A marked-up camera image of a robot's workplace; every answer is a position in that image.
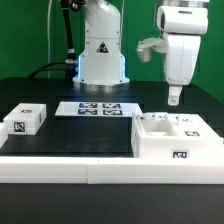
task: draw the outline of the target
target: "warning label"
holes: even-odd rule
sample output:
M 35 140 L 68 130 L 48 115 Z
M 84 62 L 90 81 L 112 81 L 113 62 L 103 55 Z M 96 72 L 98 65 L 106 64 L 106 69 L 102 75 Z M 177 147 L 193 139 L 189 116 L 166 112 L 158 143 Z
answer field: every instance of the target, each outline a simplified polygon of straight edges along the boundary
M 109 53 L 106 44 L 104 43 L 104 41 L 102 42 L 102 44 L 100 45 L 100 47 L 97 50 L 97 53 Z

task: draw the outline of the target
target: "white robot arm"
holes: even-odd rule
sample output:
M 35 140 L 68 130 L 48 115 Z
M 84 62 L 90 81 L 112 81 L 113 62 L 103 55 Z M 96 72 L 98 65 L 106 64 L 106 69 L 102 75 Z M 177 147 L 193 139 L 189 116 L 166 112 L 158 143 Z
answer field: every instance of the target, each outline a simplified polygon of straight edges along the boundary
M 169 83 L 168 104 L 176 106 L 183 85 L 194 74 L 201 38 L 208 27 L 205 7 L 209 0 L 160 0 L 156 24 L 161 38 L 140 41 L 137 52 L 141 61 L 151 60 L 151 49 L 165 53 L 164 72 Z

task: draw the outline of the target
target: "white box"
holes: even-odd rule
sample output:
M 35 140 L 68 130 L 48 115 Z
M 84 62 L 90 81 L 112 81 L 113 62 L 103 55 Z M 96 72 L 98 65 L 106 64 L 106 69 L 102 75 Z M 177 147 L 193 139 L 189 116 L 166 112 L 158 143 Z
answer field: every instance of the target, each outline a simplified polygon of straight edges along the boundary
M 223 138 L 197 114 L 133 115 L 131 144 L 135 158 L 201 160 L 224 149 Z
M 4 145 L 8 139 L 7 125 L 0 123 L 0 148 Z
M 45 104 L 20 103 L 3 121 L 8 126 L 8 134 L 35 135 L 45 119 Z

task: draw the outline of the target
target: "green wall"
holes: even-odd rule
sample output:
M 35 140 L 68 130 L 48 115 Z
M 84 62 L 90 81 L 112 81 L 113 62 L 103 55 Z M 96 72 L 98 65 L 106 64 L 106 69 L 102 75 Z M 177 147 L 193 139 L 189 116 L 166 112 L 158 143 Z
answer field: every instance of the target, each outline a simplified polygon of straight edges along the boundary
M 122 0 L 108 2 L 121 9 Z M 126 0 L 122 53 L 126 57 L 126 72 L 131 80 L 164 80 L 159 54 L 153 53 L 153 60 L 145 64 L 139 62 L 136 55 L 139 40 L 159 35 L 153 28 L 154 5 L 155 0 Z M 0 8 L 0 78 L 27 76 L 47 63 L 48 0 L 1 0 Z M 83 12 L 71 13 L 71 19 L 75 48 L 80 53 L 84 47 Z M 211 0 L 209 30 L 202 36 L 193 83 L 224 103 L 223 21 L 223 0 Z M 64 59 L 65 32 L 58 0 L 53 2 L 51 33 L 52 60 Z

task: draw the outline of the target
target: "black tabletop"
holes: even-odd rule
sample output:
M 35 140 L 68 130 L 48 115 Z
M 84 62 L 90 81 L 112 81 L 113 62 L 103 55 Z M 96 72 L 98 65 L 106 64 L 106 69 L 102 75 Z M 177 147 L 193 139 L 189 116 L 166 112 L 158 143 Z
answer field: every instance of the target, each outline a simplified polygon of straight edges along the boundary
M 61 101 L 138 103 L 143 112 L 197 113 L 224 136 L 224 107 L 184 87 L 167 105 L 168 86 L 133 82 L 129 89 L 93 93 L 59 79 L 0 81 L 0 120 L 19 103 L 44 103 L 47 119 L 35 136 L 9 136 L 7 156 L 132 157 L 131 118 L 55 117 Z M 0 223 L 223 223 L 223 185 L 1 184 Z

